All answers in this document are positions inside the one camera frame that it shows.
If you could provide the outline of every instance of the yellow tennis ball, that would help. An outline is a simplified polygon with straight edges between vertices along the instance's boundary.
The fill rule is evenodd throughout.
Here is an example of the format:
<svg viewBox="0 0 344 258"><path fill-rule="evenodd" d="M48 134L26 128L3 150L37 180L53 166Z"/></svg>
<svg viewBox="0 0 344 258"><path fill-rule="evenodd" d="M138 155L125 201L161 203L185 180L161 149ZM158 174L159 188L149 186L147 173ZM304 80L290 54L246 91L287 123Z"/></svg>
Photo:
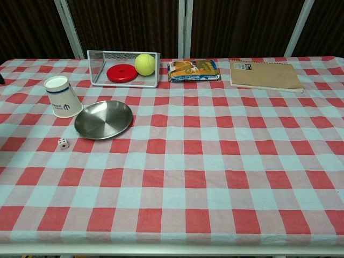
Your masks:
<svg viewBox="0 0 344 258"><path fill-rule="evenodd" d="M135 69L143 76L151 75L155 70L155 59L149 54L140 54L135 59Z"/></svg>

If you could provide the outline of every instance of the white paper cup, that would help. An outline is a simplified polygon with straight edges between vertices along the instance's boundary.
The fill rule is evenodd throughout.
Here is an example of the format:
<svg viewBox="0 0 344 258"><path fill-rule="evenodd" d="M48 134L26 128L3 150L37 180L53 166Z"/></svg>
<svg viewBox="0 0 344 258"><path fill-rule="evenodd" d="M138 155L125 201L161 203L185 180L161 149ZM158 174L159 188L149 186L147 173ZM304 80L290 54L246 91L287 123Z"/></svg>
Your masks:
<svg viewBox="0 0 344 258"><path fill-rule="evenodd" d="M44 86L55 116L61 118L72 117L79 114L83 109L67 77L51 77L44 82Z"/></svg>

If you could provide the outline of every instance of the stainless steel plate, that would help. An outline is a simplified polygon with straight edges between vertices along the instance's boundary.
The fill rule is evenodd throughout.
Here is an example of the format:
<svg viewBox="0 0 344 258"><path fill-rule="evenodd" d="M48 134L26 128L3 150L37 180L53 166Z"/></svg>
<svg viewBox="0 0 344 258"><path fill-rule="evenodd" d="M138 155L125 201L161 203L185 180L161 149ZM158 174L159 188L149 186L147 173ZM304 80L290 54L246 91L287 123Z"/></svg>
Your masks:
<svg viewBox="0 0 344 258"><path fill-rule="evenodd" d="M133 119L130 107L120 101L101 101L85 107L75 118L74 127L82 136L100 140L128 128Z"/></svg>

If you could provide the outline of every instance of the notebook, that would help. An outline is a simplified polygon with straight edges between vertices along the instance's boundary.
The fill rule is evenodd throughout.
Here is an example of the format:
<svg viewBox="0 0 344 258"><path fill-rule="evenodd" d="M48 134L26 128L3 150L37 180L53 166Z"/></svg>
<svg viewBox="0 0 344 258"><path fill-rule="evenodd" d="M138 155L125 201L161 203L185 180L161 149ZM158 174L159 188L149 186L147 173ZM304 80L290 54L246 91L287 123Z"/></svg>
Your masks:
<svg viewBox="0 0 344 258"><path fill-rule="evenodd" d="M291 64L230 60L231 85L302 93L304 88Z"/></svg>

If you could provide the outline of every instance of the white wire basket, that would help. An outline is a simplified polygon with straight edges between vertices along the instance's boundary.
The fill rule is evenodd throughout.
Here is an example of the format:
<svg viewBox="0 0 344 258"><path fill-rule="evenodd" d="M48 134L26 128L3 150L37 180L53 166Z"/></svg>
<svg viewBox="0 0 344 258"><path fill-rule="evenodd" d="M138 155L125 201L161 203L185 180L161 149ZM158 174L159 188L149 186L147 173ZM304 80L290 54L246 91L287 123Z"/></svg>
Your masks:
<svg viewBox="0 0 344 258"><path fill-rule="evenodd" d="M111 82L106 72L114 65L122 63L134 65L135 58L139 54L149 54L155 59L155 71L149 76L138 75L130 82ZM159 79L160 53L156 52L122 52L122 51L97 51L87 50L87 58L90 68L91 83L94 86L156 88Z"/></svg>

